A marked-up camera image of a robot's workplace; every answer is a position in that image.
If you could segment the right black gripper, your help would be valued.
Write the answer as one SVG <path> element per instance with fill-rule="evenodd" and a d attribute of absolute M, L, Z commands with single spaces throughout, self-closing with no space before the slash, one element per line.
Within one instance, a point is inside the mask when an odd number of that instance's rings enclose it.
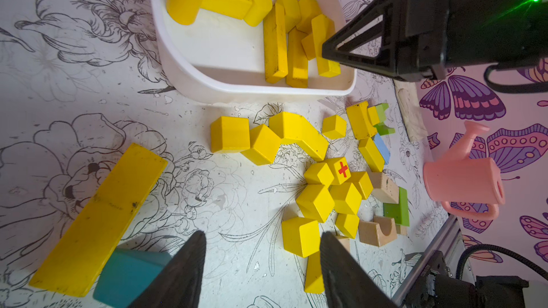
<path fill-rule="evenodd" d="M 535 66 L 547 56 L 547 0 L 373 0 L 321 56 L 405 82 L 447 67 Z"/>

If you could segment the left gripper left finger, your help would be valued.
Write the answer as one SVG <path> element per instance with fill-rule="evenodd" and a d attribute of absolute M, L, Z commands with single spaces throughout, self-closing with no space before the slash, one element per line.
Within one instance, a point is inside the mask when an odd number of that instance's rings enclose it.
<path fill-rule="evenodd" d="M 191 235 L 130 307 L 197 307 L 206 258 L 206 235 Z"/>

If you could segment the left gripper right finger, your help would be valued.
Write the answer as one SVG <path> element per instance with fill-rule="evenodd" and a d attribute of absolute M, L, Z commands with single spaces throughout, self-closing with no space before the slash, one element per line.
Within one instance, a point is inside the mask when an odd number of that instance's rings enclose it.
<path fill-rule="evenodd" d="M 331 232 L 321 236 L 321 270 L 329 307 L 395 307 Z"/>

